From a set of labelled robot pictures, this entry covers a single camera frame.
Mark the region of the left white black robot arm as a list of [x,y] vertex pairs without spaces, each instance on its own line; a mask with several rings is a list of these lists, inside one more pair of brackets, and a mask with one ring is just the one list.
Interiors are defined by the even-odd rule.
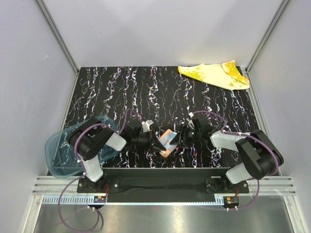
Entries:
[[94,117],[70,134],[68,144],[73,148],[77,162],[82,164],[83,175],[89,179],[87,185],[92,191],[100,192],[105,186],[102,178],[104,172],[98,158],[105,146],[118,152],[132,146],[153,153],[166,150],[154,133],[152,125],[151,120],[137,125],[128,124],[117,133]]

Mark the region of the yellow cream towel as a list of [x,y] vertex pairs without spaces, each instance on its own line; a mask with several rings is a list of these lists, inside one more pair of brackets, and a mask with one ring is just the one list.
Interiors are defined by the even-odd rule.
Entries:
[[250,81],[240,74],[235,60],[213,65],[178,66],[178,72],[187,77],[226,90],[246,90],[250,88]]

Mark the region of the orange polka dot towel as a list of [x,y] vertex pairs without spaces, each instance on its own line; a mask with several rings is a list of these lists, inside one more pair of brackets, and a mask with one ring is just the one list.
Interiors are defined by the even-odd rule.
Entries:
[[159,138],[160,143],[165,147],[165,150],[160,152],[160,155],[164,158],[167,158],[175,149],[176,145],[171,145],[171,141],[176,137],[177,133],[173,132],[170,129],[167,129],[166,132],[162,134]]

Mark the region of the blue transparent plastic bin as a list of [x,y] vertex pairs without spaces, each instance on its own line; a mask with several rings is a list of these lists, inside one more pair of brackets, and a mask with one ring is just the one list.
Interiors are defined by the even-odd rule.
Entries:
[[[108,116],[96,116],[99,121],[109,125],[112,129],[118,131],[114,121]],[[49,172],[56,178],[67,178],[83,172],[82,167],[78,164],[74,154],[74,149],[68,144],[68,139],[71,133],[82,126],[89,119],[70,126],[58,133],[53,134],[45,145],[45,157]],[[116,156],[118,152],[109,146],[104,146],[98,154],[100,165],[106,160]]]

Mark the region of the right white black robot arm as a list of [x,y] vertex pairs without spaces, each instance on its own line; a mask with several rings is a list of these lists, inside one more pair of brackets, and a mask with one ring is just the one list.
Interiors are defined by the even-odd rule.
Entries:
[[229,169],[221,179],[221,188],[232,192],[244,180],[260,180],[267,175],[278,173],[284,158],[262,130],[251,133],[236,133],[217,130],[207,126],[181,125],[171,145],[188,148],[194,142],[206,143],[218,149],[238,152],[242,163]]

